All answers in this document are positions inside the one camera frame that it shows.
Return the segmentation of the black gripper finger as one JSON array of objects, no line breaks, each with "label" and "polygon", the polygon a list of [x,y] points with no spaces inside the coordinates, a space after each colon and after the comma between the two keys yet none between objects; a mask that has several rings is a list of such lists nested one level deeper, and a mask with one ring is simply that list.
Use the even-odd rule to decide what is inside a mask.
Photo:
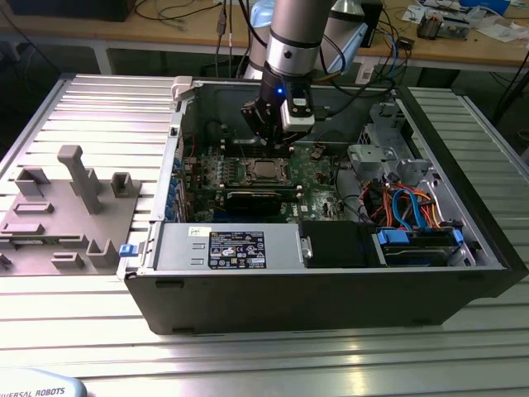
[{"label": "black gripper finger", "polygon": [[249,128],[264,142],[264,152],[267,156],[274,153],[275,115],[271,105],[263,100],[253,100],[245,103],[241,114]]},{"label": "black gripper finger", "polygon": [[275,158],[289,158],[291,156],[290,144],[285,132],[278,132],[274,143],[274,157]]}]

